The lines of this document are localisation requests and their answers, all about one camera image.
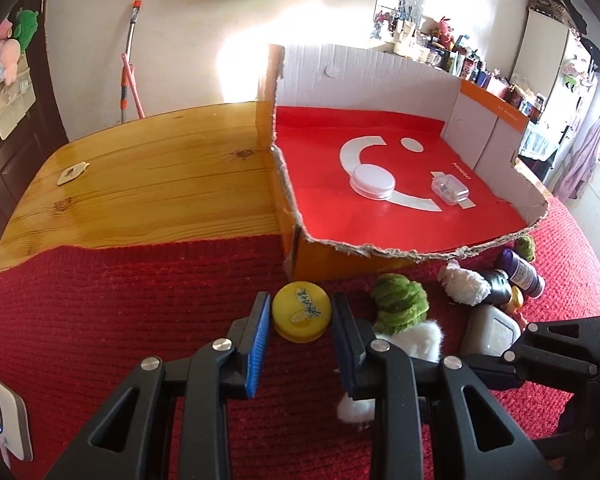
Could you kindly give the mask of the grey square device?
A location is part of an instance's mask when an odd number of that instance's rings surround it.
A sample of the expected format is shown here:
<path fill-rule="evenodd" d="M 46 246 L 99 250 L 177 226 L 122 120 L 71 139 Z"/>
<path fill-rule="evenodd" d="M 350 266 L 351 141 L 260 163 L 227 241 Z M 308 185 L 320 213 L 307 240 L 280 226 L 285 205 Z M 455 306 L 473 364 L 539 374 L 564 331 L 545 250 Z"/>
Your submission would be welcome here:
<path fill-rule="evenodd" d="M 490 304 L 474 307 L 460 345 L 461 356 L 501 356 L 520 337 L 518 324 Z"/>

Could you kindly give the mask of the white fluffy scrunchie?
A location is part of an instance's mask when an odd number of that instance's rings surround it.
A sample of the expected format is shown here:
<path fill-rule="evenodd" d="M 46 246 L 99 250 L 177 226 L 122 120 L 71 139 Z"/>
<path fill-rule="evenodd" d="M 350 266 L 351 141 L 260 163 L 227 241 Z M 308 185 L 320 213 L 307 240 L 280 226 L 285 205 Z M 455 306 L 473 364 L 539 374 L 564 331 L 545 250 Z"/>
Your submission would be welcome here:
<path fill-rule="evenodd" d="M 388 340 L 412 358 L 433 363 L 440 361 L 443 334 L 435 320 L 419 322 L 393 335 L 376 333 L 376 337 Z M 353 400 L 345 394 L 337 406 L 337 417 L 345 424 L 367 427 L 375 418 L 375 401 Z"/>

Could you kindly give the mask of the black white plush roll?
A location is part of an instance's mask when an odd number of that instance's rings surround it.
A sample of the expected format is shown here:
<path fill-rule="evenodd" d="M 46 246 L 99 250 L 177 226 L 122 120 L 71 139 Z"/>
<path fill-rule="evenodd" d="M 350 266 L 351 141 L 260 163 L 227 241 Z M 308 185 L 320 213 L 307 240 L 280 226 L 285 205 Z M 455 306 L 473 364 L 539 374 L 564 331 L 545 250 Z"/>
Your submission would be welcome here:
<path fill-rule="evenodd" d="M 440 269 L 438 281 L 454 302 L 469 307 L 499 307 L 513 299 L 512 286 L 502 270 L 470 270 L 451 260 Z"/>

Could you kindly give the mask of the purple pill bottle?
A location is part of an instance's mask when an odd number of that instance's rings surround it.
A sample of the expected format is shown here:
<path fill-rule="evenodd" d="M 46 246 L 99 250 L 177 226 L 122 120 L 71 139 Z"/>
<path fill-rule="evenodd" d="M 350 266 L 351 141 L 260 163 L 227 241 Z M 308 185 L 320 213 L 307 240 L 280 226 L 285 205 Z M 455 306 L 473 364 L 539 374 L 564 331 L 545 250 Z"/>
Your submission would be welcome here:
<path fill-rule="evenodd" d="M 495 267 L 504 271 L 509 281 L 530 298 L 539 298 L 545 289 L 545 281 L 535 267 L 521 258 L 513 249 L 504 248 L 495 260 Z"/>

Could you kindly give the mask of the green knitted ball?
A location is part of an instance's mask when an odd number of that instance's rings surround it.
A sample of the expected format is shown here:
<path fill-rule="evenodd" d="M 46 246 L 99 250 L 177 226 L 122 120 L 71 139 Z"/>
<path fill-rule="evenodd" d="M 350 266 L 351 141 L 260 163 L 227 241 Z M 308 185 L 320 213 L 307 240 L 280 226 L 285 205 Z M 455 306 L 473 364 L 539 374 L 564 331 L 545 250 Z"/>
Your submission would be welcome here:
<path fill-rule="evenodd" d="M 426 320 L 429 310 L 426 290 L 402 274 L 381 275 L 370 296 L 377 307 L 374 331 L 378 334 L 400 334 Z"/>
<path fill-rule="evenodd" d="M 524 234 L 514 240 L 514 252 L 528 263 L 535 262 L 535 240 L 530 234 Z"/>

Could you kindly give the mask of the yellow pink toy figure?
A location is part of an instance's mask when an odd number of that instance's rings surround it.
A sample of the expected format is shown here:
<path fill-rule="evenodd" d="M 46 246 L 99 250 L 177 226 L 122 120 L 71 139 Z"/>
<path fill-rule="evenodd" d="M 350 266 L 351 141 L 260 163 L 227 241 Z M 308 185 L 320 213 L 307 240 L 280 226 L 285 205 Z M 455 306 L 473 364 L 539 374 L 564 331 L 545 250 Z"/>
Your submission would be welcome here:
<path fill-rule="evenodd" d="M 518 324 L 522 332 L 528 325 L 528 321 L 522 315 L 523 306 L 524 295 L 516 285 L 513 285 L 512 296 L 510 297 L 509 302 L 503 307 L 503 311 Z"/>

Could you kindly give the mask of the red knitted blanket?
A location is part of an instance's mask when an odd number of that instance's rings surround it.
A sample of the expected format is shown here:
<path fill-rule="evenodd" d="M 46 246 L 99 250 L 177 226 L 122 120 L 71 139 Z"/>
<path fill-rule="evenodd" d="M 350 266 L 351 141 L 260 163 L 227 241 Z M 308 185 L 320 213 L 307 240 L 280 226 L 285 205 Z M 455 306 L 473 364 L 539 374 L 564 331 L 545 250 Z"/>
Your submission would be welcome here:
<path fill-rule="evenodd" d="M 26 404 L 41 479 L 146 356 L 190 356 L 286 283 L 275 235 L 91 250 L 59 247 L 0 273 L 0 381 Z M 272 334 L 257 395 L 230 406 L 237 479 L 365 479 L 370 430 L 340 422 L 329 336 Z"/>

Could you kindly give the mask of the purple curtain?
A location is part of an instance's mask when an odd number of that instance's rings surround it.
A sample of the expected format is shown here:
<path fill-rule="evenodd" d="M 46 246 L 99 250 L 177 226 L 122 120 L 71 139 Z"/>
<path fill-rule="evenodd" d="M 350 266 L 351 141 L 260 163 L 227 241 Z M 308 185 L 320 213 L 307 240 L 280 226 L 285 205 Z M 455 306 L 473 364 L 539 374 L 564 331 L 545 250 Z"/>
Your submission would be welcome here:
<path fill-rule="evenodd" d="M 588 129 L 580 148 L 573 154 L 554 188 L 558 200 L 576 200 L 580 189 L 591 179 L 600 158 L 600 116 Z"/>

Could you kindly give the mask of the clear small square container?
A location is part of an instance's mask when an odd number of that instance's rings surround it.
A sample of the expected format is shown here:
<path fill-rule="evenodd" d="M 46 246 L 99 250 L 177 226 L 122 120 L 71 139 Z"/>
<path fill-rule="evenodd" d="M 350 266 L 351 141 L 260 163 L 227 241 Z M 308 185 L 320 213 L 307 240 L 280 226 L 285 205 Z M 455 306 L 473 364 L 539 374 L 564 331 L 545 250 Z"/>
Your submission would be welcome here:
<path fill-rule="evenodd" d="M 455 206 L 468 200 L 469 190 L 463 182 L 452 174 L 435 174 L 431 181 L 431 191 L 447 205 Z"/>

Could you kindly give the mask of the grey cloth covered shelf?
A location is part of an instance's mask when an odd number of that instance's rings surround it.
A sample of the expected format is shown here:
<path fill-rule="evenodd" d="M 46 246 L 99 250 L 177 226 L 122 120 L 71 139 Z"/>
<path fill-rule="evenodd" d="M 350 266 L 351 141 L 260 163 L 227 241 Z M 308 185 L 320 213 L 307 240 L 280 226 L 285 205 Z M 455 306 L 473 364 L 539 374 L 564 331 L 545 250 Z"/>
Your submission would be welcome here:
<path fill-rule="evenodd" d="M 518 158 L 544 182 L 553 168 L 560 133 L 547 124 L 529 122 L 518 150 Z"/>

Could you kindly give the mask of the white round lidded jar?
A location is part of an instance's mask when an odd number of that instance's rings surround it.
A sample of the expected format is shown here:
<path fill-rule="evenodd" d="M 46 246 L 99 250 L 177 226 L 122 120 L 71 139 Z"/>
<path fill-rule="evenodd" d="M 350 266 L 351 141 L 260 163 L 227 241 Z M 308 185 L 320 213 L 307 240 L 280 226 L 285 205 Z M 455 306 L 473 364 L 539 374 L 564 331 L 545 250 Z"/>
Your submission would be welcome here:
<path fill-rule="evenodd" d="M 396 188 L 396 178 L 381 166 L 361 164 L 350 174 L 350 187 L 369 200 L 388 200 Z"/>

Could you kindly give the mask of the small tag on table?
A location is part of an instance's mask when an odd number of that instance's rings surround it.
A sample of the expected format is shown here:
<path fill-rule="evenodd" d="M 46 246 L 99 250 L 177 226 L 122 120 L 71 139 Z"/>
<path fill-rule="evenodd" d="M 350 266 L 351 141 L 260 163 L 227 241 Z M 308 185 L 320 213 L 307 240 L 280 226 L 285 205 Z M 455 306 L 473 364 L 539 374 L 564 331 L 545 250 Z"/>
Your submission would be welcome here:
<path fill-rule="evenodd" d="M 62 173 L 58 177 L 57 185 L 65 185 L 73 180 L 76 180 L 76 178 L 84 174 L 89 166 L 90 164 L 88 162 L 78 162 L 77 164 L 62 170 Z"/>

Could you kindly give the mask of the white wardrobe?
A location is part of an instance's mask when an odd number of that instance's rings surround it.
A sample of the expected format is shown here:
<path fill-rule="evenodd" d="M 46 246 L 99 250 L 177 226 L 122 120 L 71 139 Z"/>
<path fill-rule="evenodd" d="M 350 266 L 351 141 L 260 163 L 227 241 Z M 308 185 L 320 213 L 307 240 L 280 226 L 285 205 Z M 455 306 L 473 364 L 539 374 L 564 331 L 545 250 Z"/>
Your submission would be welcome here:
<path fill-rule="evenodd" d="M 512 83 L 543 100 L 541 122 L 563 129 L 580 122 L 597 79 L 582 44 L 582 15 L 567 0 L 528 0 Z"/>

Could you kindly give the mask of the dark brown door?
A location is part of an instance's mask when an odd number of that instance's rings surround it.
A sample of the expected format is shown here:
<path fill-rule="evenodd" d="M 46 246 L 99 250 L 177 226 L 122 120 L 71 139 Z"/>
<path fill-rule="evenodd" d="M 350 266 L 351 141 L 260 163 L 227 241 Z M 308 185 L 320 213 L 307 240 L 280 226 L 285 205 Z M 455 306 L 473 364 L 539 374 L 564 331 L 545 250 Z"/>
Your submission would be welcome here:
<path fill-rule="evenodd" d="M 0 240 L 44 162 L 68 143 L 56 103 L 46 46 L 46 0 L 20 0 L 38 14 L 38 30 L 18 63 L 18 80 L 0 85 Z"/>

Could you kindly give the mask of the pink plush toys on door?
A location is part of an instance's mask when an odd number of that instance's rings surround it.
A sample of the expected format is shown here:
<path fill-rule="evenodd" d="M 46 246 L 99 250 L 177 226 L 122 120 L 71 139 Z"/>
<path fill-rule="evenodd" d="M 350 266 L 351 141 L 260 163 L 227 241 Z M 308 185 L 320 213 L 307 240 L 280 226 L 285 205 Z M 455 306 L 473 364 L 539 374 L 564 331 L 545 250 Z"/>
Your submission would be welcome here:
<path fill-rule="evenodd" d="M 5 86 L 10 86 L 16 81 L 20 56 L 20 43 L 12 38 L 12 22 L 5 18 L 0 25 L 0 62 L 3 66 Z"/>

